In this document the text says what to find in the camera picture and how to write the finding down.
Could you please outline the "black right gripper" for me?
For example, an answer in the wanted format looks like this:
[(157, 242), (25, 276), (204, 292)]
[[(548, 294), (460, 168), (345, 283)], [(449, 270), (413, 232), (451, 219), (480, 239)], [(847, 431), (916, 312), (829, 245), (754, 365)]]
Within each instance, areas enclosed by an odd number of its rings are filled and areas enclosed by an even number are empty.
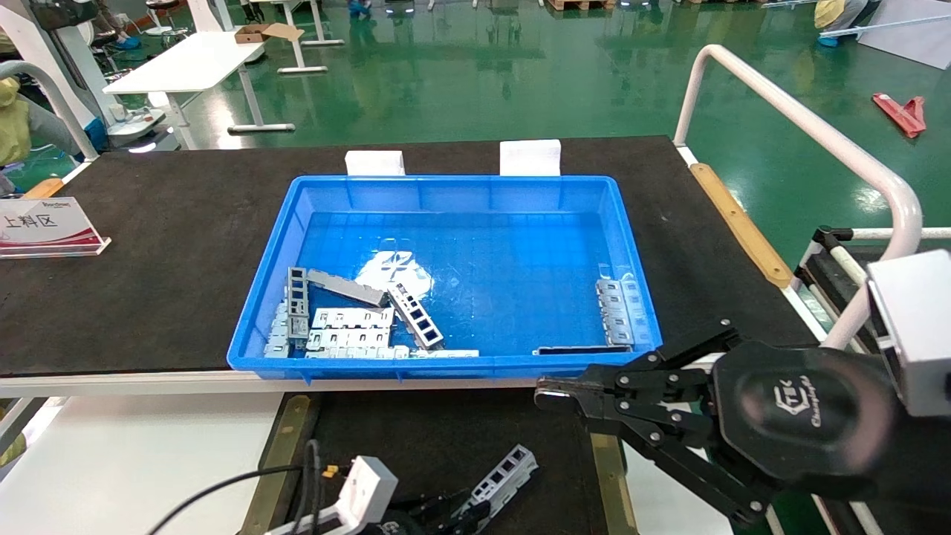
[(627, 363), (592, 363), (571, 378), (543, 376), (534, 403), (577, 414), (588, 430), (618, 437), (730, 521), (755, 524), (770, 507), (769, 490), (741, 483), (695, 453), (666, 407), (609, 394), (683, 385), (679, 376), (688, 365), (731, 349), (711, 369), (719, 429), (731, 450), (782, 483), (869, 480), (901, 418), (884, 365), (832, 348), (740, 342), (737, 328), (714, 322)]

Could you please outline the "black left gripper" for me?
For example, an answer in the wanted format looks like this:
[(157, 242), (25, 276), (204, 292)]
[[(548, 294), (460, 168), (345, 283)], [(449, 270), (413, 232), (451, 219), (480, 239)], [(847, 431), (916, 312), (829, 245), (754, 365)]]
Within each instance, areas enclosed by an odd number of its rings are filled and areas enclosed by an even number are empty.
[(490, 521), (492, 504), (466, 502), (465, 493), (436, 493), (408, 499), (403, 510), (386, 511), (380, 522), (370, 524), (370, 533), (478, 534)]

